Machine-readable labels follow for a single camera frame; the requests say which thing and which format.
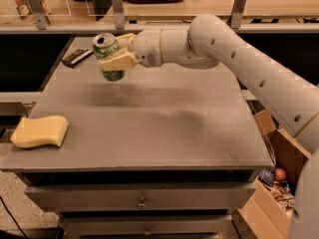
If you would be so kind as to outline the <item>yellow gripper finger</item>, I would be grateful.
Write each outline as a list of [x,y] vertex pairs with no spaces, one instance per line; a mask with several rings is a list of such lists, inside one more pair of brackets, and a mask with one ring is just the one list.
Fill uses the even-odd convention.
[[136,54],[127,48],[121,48],[112,55],[99,60],[98,64],[102,71],[126,71],[135,67],[138,63]]
[[124,34],[117,37],[118,47],[120,49],[127,48],[129,52],[134,50],[134,40],[136,35],[133,33]]

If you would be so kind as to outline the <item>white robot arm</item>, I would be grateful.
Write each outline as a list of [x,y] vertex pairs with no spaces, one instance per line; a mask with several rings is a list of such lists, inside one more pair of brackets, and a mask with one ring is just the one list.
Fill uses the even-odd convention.
[[319,89],[243,41],[214,15],[199,15],[186,29],[143,30],[107,36],[111,53],[99,61],[104,72],[137,64],[175,63],[191,69],[225,65],[272,113],[311,157],[298,179],[289,239],[319,237]]

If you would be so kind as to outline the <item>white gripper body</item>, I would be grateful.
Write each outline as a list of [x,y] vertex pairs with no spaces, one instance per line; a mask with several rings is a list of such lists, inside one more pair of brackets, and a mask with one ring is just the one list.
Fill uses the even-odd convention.
[[139,63],[147,68],[163,64],[160,51],[160,30],[144,30],[134,40],[134,51]]

